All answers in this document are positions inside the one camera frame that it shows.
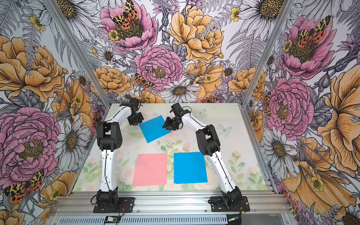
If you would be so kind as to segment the aluminium frame post right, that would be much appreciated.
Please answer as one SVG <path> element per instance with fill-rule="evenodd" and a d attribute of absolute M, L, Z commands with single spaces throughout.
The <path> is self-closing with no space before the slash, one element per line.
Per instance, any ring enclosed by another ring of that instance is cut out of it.
<path fill-rule="evenodd" d="M 280 33 L 286 24 L 286 20 L 291 13 L 294 3 L 295 3 L 295 1 L 293 1 L 293 0 L 284 1 L 284 5 L 279 13 L 277 21 L 275 23 L 275 27 L 274 27 L 273 31 L 270 33 L 269 40 L 267 41 L 265 49 L 260 57 L 259 63 L 256 66 L 256 70 L 254 72 L 253 79 L 249 83 L 249 87 L 246 90 L 245 96 L 241 103 L 241 108 L 245 108 L 247 103 L 249 102 L 250 97 L 252 96 L 252 93 L 255 90 L 256 84 L 260 80 L 260 77 L 261 77 L 261 74 L 265 67 L 265 64 L 272 52 L 272 48 L 275 46 L 275 44 L 280 36 Z"/>

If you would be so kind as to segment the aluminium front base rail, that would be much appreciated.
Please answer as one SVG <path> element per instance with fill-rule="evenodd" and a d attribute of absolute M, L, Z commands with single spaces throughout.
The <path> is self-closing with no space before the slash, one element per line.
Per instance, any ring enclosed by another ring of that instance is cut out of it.
<path fill-rule="evenodd" d="M 95 192 L 73 192 L 62 196 L 56 203 L 53 216 L 93 216 Z M 242 195 L 248 199 L 249 214 L 283 214 L 290 213 L 290 206 L 284 195 L 272 191 L 244 190 Z M 120 197 L 135 199 L 134 215 L 180 215 L 211 214 L 208 203 L 211 197 L 221 196 L 219 191 L 121 191 Z"/>

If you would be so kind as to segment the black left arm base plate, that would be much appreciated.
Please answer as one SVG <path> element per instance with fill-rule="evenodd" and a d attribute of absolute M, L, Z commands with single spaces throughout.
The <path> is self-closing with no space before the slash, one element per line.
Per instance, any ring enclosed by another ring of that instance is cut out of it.
<path fill-rule="evenodd" d="M 134 197 L 118 197 L 97 200 L 93 213 L 131 213 L 134 207 Z"/>

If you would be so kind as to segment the pink paper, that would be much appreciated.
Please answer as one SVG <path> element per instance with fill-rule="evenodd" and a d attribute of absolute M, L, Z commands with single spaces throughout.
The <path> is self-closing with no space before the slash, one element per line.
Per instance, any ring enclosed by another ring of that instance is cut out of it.
<path fill-rule="evenodd" d="M 167 183 L 167 160 L 166 153 L 138 154 L 133 186 L 157 186 Z"/>

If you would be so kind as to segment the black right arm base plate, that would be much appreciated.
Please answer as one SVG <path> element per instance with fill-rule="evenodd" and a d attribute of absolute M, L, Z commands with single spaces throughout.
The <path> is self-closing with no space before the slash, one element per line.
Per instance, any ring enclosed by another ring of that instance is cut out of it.
<path fill-rule="evenodd" d="M 222 196 L 212 196 L 208 203 L 211 206 L 212 212 L 240 212 L 246 213 L 250 211 L 248 199 L 243 196 L 238 203 L 229 203 L 226 206 Z"/>

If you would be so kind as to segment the aluminium frame post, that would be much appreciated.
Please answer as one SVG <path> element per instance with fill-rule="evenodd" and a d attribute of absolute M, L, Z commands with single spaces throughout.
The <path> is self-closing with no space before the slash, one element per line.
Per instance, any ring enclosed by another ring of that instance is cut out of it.
<path fill-rule="evenodd" d="M 275 44 L 280 36 L 280 33 L 286 24 L 286 20 L 291 13 L 294 3 L 295 3 L 295 1 L 293 1 L 293 0 L 284 1 L 284 5 L 279 13 L 277 21 L 275 23 L 275 27 L 274 27 L 273 31 L 270 33 L 269 40 L 267 41 L 265 49 L 260 57 L 259 63 L 256 66 L 256 70 L 254 72 L 253 79 L 249 83 L 249 87 L 246 90 L 245 96 L 241 103 L 241 108 L 245 108 L 247 103 L 249 102 L 250 97 L 252 96 L 252 93 L 255 90 L 256 84 L 260 80 L 260 77 L 261 77 L 261 74 L 265 67 L 265 64 L 272 52 L 272 48 L 275 46 Z"/>
<path fill-rule="evenodd" d="M 100 82 L 98 81 L 94 70 L 92 69 L 90 63 L 88 62 L 85 54 L 83 53 L 80 45 L 72 32 L 72 29 L 68 26 L 67 20 L 63 16 L 60 8 L 58 7 L 56 1 L 44 1 L 46 8 L 48 9 L 49 13 L 51 14 L 53 20 L 55 21 L 56 25 L 64 35 L 65 40 L 73 50 L 76 58 L 79 60 L 79 63 L 88 76 L 89 80 L 94 86 L 94 89 L 98 93 L 100 99 L 103 101 L 104 106 L 106 109 L 109 109 L 111 106 L 111 101 L 106 95 L 104 89 L 101 87 Z"/>

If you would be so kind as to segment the blue paper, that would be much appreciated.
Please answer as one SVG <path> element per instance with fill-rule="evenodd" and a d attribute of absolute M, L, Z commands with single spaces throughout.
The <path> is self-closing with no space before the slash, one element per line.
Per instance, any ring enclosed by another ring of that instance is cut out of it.
<path fill-rule="evenodd" d="M 174 183 L 207 183 L 204 155 L 200 152 L 174 154 Z"/>
<path fill-rule="evenodd" d="M 163 128 L 164 123 L 165 120 L 160 115 L 140 124 L 140 129 L 147 143 L 155 141 L 171 133 L 170 130 Z"/>

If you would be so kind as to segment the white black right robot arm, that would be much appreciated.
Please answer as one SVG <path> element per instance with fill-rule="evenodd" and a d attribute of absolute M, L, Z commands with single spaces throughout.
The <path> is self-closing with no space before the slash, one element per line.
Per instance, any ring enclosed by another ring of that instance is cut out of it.
<path fill-rule="evenodd" d="M 191 128 L 196 134 L 199 151 L 210 161 L 220 181 L 223 199 L 221 205 L 227 210 L 238 211 L 243 203 L 243 195 L 239 187 L 232 180 L 220 152 L 220 140 L 212 124 L 204 124 L 196 119 L 189 106 L 182 107 L 179 103 L 171 106 L 169 116 L 163 128 L 170 131 L 181 129 L 183 126 Z"/>

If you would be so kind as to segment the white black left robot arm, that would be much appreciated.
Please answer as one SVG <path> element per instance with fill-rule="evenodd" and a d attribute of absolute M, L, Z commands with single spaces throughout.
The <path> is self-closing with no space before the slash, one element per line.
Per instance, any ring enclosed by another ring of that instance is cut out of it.
<path fill-rule="evenodd" d="M 121 125 L 128 121 L 131 126 L 142 123 L 143 116 L 138 112 L 140 102 L 133 97 L 122 103 L 119 109 L 97 127 L 97 144 L 102 155 L 102 175 L 99 191 L 96 194 L 94 213 L 116 212 L 121 204 L 118 198 L 118 185 L 116 180 L 116 161 L 123 138 Z"/>

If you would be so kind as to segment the small green circuit board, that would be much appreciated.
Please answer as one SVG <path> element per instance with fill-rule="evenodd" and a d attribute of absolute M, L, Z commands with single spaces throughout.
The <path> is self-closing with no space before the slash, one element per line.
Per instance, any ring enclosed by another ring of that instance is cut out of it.
<path fill-rule="evenodd" d="M 104 220 L 104 225 L 117 225 L 121 221 L 121 216 L 106 216 Z"/>

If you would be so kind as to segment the aluminium frame post left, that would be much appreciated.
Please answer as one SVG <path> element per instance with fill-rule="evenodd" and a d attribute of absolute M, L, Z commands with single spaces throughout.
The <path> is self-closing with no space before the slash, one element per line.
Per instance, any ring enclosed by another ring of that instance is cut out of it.
<path fill-rule="evenodd" d="M 79 63 L 88 76 L 89 80 L 94 86 L 94 89 L 98 93 L 100 99 L 103 101 L 104 106 L 106 109 L 109 109 L 111 106 L 111 101 L 106 95 L 104 89 L 101 87 L 100 82 L 98 81 L 94 70 L 92 69 L 90 63 L 88 62 L 85 54 L 83 53 L 80 45 L 72 32 L 72 29 L 68 26 L 67 20 L 63 16 L 60 8 L 58 7 L 56 1 L 44 1 L 46 8 L 48 9 L 49 13 L 51 14 L 53 20 L 55 21 L 56 25 L 64 35 L 65 40 L 73 50 L 76 58 L 79 60 Z"/>

